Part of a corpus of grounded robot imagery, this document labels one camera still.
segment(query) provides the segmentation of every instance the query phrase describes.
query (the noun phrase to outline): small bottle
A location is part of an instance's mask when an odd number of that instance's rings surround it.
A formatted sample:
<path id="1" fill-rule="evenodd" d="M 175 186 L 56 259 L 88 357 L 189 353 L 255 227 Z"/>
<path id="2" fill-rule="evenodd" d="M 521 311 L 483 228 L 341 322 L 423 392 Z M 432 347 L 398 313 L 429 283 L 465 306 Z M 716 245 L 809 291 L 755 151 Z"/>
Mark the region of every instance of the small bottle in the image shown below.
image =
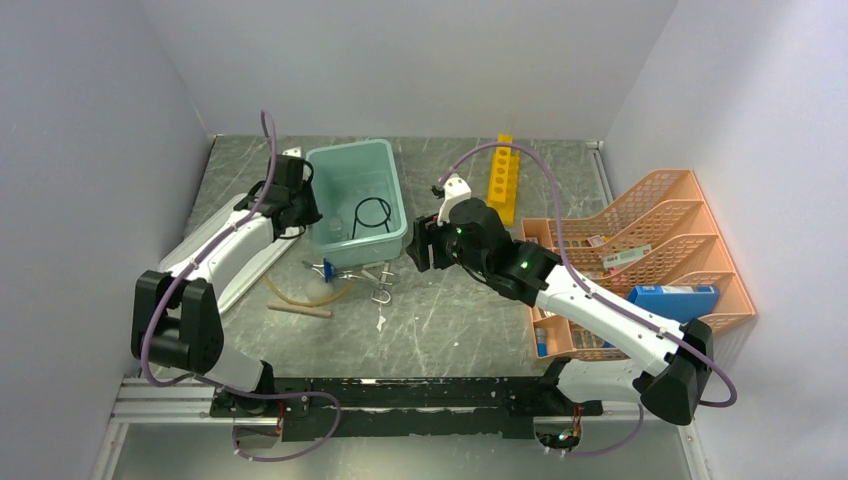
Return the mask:
<path id="1" fill-rule="evenodd" d="M 344 231 L 344 223 L 338 216 L 332 216 L 327 219 L 327 243 L 339 243 L 347 240 L 347 235 Z"/>
<path id="2" fill-rule="evenodd" d="M 548 340 L 548 331 L 544 328 L 537 328 L 535 331 L 536 353 L 539 355 L 539 358 L 546 357 L 548 355 L 548 344 L 546 343 Z"/>

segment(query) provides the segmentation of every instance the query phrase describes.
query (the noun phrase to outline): teal plastic basin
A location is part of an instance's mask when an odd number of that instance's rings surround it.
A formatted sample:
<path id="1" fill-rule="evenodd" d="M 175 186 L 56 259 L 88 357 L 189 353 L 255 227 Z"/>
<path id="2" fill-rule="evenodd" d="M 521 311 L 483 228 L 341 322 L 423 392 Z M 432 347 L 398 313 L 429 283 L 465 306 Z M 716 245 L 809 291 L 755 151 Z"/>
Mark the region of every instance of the teal plastic basin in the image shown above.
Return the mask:
<path id="1" fill-rule="evenodd" d="M 324 215 L 309 227 L 315 249 L 338 268 L 397 258 L 403 250 L 407 223 L 389 142 L 365 140 L 316 148 L 306 154 L 306 160 L 315 169 L 312 190 L 318 211 Z M 369 197 L 382 198 L 391 208 L 388 229 L 359 224 L 352 237 L 354 210 Z M 384 206 L 369 200 L 359 208 L 359 218 L 377 224 L 386 218 Z"/>

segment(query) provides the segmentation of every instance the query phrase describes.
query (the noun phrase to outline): yellow test tube rack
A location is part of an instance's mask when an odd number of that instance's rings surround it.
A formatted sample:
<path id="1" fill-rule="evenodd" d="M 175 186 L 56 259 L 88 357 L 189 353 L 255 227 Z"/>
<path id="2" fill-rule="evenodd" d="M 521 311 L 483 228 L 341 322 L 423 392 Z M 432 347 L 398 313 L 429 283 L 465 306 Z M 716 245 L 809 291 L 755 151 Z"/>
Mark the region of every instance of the yellow test tube rack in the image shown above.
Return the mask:
<path id="1" fill-rule="evenodd" d="M 512 135 L 498 135 L 499 142 L 512 143 Z M 512 153 L 509 147 L 497 147 L 492 155 L 492 171 L 489 173 L 489 191 L 486 205 L 495 209 L 504 225 L 515 222 L 515 197 L 518 192 L 518 166 L 521 155 Z"/>

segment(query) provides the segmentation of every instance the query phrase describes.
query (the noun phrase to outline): white wall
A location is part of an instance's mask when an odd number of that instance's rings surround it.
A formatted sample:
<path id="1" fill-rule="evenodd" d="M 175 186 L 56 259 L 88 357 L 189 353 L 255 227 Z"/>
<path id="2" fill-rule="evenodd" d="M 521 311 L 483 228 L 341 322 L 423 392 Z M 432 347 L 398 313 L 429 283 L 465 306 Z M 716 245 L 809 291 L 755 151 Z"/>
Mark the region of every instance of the white wall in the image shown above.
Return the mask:
<path id="1" fill-rule="evenodd" d="M 89 477 L 207 151 L 135 1 L 0 4 L 0 478 Z"/>
<path id="2" fill-rule="evenodd" d="M 600 139 L 676 0 L 143 0 L 211 131 Z"/>
<path id="3" fill-rule="evenodd" d="M 695 169 L 760 312 L 739 403 L 698 412 L 717 478 L 848 475 L 847 26 L 837 0 L 681 0 L 606 137 L 619 193 Z"/>

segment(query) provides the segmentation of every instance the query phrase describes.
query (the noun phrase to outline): plastic container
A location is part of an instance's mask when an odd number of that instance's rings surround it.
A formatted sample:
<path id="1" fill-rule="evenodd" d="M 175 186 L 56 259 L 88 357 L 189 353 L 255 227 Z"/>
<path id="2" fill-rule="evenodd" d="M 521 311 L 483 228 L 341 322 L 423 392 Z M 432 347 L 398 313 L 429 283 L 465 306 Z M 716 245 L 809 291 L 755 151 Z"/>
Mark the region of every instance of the plastic container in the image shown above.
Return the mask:
<path id="1" fill-rule="evenodd" d="M 756 313 L 691 170 L 651 172 L 601 213 L 563 220 L 562 227 L 566 254 L 574 267 L 617 295 L 625 297 L 638 285 L 716 286 L 718 302 L 712 313 L 700 320 L 717 336 Z M 556 220 L 525 218 L 521 235 L 559 252 Z M 584 246 L 595 235 L 607 237 L 607 241 Z M 651 252 L 614 274 L 602 273 L 601 257 L 641 245 L 651 245 Z M 548 332 L 548 357 L 585 361 L 626 358 L 616 348 L 597 348 L 586 342 L 586 330 L 567 318 L 538 308 L 530 308 L 529 313 L 532 327 Z"/>
<path id="2" fill-rule="evenodd" d="M 316 148 L 306 160 L 315 169 L 312 189 L 324 216 L 309 227 L 315 249 L 337 268 L 397 258 L 407 223 L 389 142 Z M 354 229 L 357 215 L 360 223 Z"/>

